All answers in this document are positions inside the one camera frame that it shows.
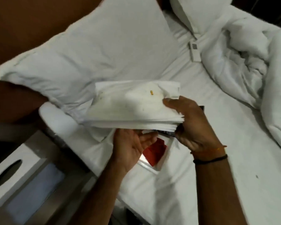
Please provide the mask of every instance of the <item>hand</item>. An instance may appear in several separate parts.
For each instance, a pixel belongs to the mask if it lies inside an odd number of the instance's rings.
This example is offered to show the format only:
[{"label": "hand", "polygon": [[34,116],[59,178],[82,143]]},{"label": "hand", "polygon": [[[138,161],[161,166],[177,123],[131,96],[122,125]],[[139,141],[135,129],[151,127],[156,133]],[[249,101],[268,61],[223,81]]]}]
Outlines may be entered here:
[{"label": "hand", "polygon": [[138,162],[143,151],[157,140],[157,132],[117,129],[113,137],[113,159],[127,173]]},{"label": "hand", "polygon": [[164,99],[165,106],[184,115],[184,122],[176,129],[176,138],[191,151],[219,148],[223,145],[210,126],[204,112],[193,100],[180,96],[179,99]]}]

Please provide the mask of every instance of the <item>person's left hand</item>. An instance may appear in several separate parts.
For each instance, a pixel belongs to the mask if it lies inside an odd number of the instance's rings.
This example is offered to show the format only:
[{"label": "person's left hand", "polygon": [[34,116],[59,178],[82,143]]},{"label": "person's left hand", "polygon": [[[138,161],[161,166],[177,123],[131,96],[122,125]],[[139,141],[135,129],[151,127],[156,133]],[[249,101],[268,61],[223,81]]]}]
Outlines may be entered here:
[{"label": "person's left hand", "polygon": [[111,158],[127,173],[138,162],[143,151],[156,142],[157,136],[157,132],[143,134],[141,130],[117,129]]}]

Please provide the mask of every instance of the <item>white remote control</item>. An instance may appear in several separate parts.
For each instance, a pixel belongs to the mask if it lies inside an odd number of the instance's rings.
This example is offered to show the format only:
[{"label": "white remote control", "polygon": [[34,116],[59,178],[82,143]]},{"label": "white remote control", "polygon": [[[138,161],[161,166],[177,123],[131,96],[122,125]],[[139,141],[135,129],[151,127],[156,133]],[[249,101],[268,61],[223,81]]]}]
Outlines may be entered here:
[{"label": "white remote control", "polygon": [[195,41],[189,42],[189,47],[191,49],[191,60],[193,62],[201,62],[200,51],[198,50],[197,43]]}]

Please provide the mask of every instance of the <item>black bracelet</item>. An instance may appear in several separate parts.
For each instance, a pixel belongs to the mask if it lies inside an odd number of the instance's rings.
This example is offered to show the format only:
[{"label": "black bracelet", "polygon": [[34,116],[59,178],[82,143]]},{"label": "black bracelet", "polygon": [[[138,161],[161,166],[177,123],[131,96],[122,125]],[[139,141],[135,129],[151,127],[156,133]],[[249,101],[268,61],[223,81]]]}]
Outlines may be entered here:
[{"label": "black bracelet", "polygon": [[194,160],[194,163],[196,165],[203,165],[203,164],[208,164],[208,163],[213,163],[213,162],[221,161],[221,160],[227,159],[227,157],[228,157],[228,155],[224,155],[222,157],[219,157],[219,158],[216,158],[216,159],[213,159],[213,160],[209,160],[209,161]]}]

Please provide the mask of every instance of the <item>stack of paper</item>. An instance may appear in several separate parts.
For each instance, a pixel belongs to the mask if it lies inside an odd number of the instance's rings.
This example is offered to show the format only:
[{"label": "stack of paper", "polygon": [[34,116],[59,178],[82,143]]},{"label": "stack of paper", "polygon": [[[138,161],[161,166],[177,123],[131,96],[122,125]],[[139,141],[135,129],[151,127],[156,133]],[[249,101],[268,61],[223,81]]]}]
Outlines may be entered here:
[{"label": "stack of paper", "polygon": [[96,97],[87,111],[91,126],[174,132],[183,115],[166,107],[164,98],[177,99],[180,83],[117,81],[96,83]]}]

